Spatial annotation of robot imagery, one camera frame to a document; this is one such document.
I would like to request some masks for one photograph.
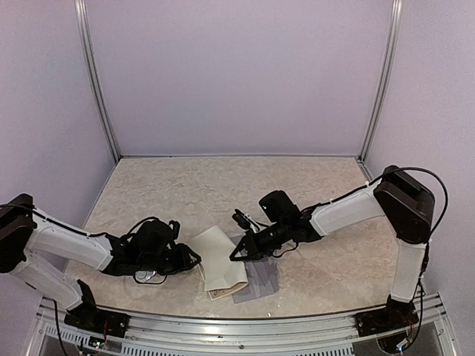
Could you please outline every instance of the metal frame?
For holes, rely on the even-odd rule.
[[[91,89],[96,102],[97,111],[99,112],[99,118],[101,120],[102,129],[104,130],[105,138],[108,143],[109,151],[111,152],[115,164],[117,164],[121,158],[120,149],[114,135],[114,129],[112,128],[107,109],[105,107],[104,96],[102,94],[99,76],[97,75],[86,3],[85,0],[74,0],[74,4],[76,8],[77,23],[79,26],[79,35],[81,37],[82,51],[84,52],[86,68],[91,81]]]
[[[376,91],[376,98],[371,110],[370,123],[364,137],[363,147],[359,154],[359,159],[362,165],[365,165],[366,159],[370,152],[371,145],[376,133],[379,118],[381,116],[381,109],[383,107],[384,98],[386,96],[387,85],[389,83],[391,68],[393,67],[394,54],[396,53],[396,44],[398,40],[399,27],[401,24],[402,15],[402,0],[393,0],[393,12],[391,13],[391,21],[389,33],[387,34],[386,51],[384,53],[383,68],[379,77],[378,89]]]
[[[414,299],[420,309],[419,298]],[[341,350],[341,355],[352,355],[352,345],[376,338],[376,335],[359,337],[354,316],[362,310],[344,311],[309,317],[278,319],[203,319],[172,317],[135,311],[124,339],[108,337],[115,352],[111,355],[331,355]],[[64,310],[59,311],[63,320]],[[26,356],[37,356],[45,337],[57,337],[53,302],[43,299],[32,329],[31,342]],[[439,342],[445,356],[456,356],[456,345],[444,306],[438,294],[424,296],[423,324],[435,323]],[[61,323],[61,333],[66,343],[79,345],[81,339],[100,337],[84,330]],[[392,334],[388,332],[377,337]]]

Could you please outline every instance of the vertical metal post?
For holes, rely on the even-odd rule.
[[[91,81],[91,89],[96,102],[99,118],[101,119],[102,128],[107,139],[109,150],[117,164],[121,158],[119,146],[112,129],[108,112],[105,108],[104,96],[102,95],[99,76],[97,75],[96,63],[94,61],[94,52],[91,41],[91,32],[89,30],[88,13],[86,10],[85,0],[74,0],[76,7],[76,17],[79,25],[79,36],[81,37],[82,50],[84,52],[86,68],[88,69],[89,79]]]
[[[361,163],[364,165],[366,158],[373,143],[376,126],[378,125],[379,117],[381,116],[381,109],[386,95],[387,85],[391,74],[391,67],[393,66],[394,54],[396,52],[396,43],[398,40],[399,26],[401,24],[402,14],[402,0],[393,0],[393,12],[391,13],[391,21],[389,33],[387,34],[386,52],[384,54],[383,68],[379,77],[378,90],[376,91],[376,98],[371,110],[370,124],[364,138],[363,147],[359,155]]]

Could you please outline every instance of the beige table surface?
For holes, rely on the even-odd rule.
[[[235,208],[266,222],[258,201],[282,189],[304,208],[364,183],[354,159],[314,157],[192,157],[122,159],[86,225],[120,236],[150,215],[177,220],[186,242],[213,225],[242,231]],[[197,268],[162,286],[140,286],[71,262],[67,274],[85,281],[98,304],[191,317],[284,317],[339,312],[385,303],[396,264],[396,241],[385,218],[301,244],[279,259],[280,291],[234,304],[212,302]]]

